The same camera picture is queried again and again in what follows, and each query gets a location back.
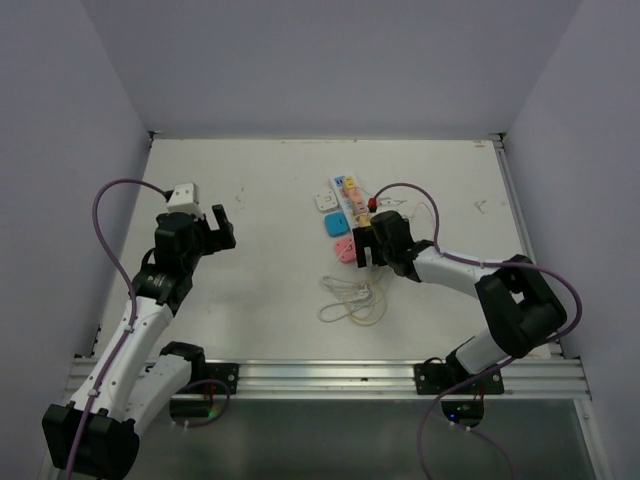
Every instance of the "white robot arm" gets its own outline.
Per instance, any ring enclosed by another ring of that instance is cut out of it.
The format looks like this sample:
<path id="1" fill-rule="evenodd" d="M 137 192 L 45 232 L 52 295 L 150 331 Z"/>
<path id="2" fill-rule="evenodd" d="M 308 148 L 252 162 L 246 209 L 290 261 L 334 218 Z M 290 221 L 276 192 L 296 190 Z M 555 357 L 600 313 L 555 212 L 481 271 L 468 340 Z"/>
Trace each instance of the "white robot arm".
<path id="1" fill-rule="evenodd" d="M 150 251 L 132 281 L 135 318 L 129 299 L 113 338 L 89 377 L 69 404 L 50 405 L 42 419 L 57 468 L 65 468 L 75 456 L 75 472 L 124 478 L 135 461 L 140 437 L 161 408 L 188 383 L 204 378 L 204 350 L 172 342 L 137 381 L 152 348 L 191 290 L 200 258 L 236 245 L 233 225 L 221 205 L 213 206 L 215 227 L 210 229 L 195 184 L 177 185 L 165 192 L 165 198 L 169 213 L 156 218 L 154 263 L 149 263 Z M 72 454 L 78 431 L 80 446 Z"/>
<path id="2" fill-rule="evenodd" d="M 546 343 L 566 322 L 566 311 L 540 272 L 527 268 L 489 268 L 505 262 L 531 263 L 523 255 L 504 261 L 443 255 L 433 242 L 415 242 L 409 222 L 395 211 L 375 215 L 371 226 L 355 229 L 353 236 L 359 267 L 366 266 L 368 248 L 374 264 L 389 265 L 399 276 L 444 285 L 480 301 L 489 328 L 451 352 L 445 365 L 425 365 L 429 370 L 427 376 L 433 373 L 428 380 L 438 384 L 440 390 L 508 357 L 524 357 Z M 522 299 L 514 298 L 520 294 Z"/>

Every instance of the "pink object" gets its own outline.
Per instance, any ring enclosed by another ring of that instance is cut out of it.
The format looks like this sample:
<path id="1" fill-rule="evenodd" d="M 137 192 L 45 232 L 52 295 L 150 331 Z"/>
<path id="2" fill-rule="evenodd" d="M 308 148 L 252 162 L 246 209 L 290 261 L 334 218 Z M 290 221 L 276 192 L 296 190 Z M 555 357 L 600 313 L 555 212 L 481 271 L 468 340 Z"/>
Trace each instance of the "pink object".
<path id="1" fill-rule="evenodd" d="M 356 249 L 353 244 L 353 238 L 345 237 L 338 240 L 335 244 L 336 255 L 340 255 L 338 259 L 342 263 L 351 263 L 356 261 Z"/>

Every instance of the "black bracket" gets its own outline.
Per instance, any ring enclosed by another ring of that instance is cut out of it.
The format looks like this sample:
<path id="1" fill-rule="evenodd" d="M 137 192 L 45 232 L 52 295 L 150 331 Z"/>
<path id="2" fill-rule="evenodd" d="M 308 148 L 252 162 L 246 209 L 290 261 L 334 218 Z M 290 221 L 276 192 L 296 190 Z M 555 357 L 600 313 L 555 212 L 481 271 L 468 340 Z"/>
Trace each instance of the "black bracket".
<path id="1" fill-rule="evenodd" d="M 413 380 L 416 384 L 418 395 L 439 395 L 446 389 L 451 388 L 459 382 L 447 381 L 447 365 L 444 363 L 417 363 L 413 366 Z M 484 387 L 485 395 L 502 395 L 504 393 L 504 383 L 502 373 L 496 372 L 493 375 L 480 379 L 461 388 L 456 394 L 475 395 Z"/>
<path id="2" fill-rule="evenodd" d="M 231 395 L 236 394 L 240 365 L 237 363 L 207 363 L 204 368 L 206 378 L 213 378 L 229 387 Z"/>

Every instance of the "gray wall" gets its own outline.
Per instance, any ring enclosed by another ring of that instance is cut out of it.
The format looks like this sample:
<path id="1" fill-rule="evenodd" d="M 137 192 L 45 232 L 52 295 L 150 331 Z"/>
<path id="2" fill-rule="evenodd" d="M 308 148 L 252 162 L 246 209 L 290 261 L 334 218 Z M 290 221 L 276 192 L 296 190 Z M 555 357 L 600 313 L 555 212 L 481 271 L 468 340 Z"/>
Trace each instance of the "gray wall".
<path id="1" fill-rule="evenodd" d="M 585 0 L 507 137 L 539 262 L 585 302 L 582 356 L 620 479 L 638 478 L 640 3 Z"/>
<path id="2" fill-rule="evenodd" d="M 504 132 L 579 0 L 83 0 L 174 136 Z"/>
<path id="3" fill-rule="evenodd" d="M 93 195 L 142 174 L 147 136 L 75 0 L 0 2 L 0 63 L 0 468 L 30 479 L 42 414 L 90 345 L 110 285 Z M 108 200 L 103 224 L 120 246 L 134 191 Z"/>

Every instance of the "blue block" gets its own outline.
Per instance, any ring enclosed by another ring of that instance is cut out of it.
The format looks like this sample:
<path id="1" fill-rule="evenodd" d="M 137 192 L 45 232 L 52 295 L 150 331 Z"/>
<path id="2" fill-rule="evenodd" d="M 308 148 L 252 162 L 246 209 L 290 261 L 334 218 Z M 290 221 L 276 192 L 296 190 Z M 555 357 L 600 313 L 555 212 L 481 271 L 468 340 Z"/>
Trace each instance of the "blue block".
<path id="1" fill-rule="evenodd" d="M 339 237 L 349 232 L 347 218 L 342 212 L 331 213 L 324 217 L 324 226 L 330 237 Z"/>

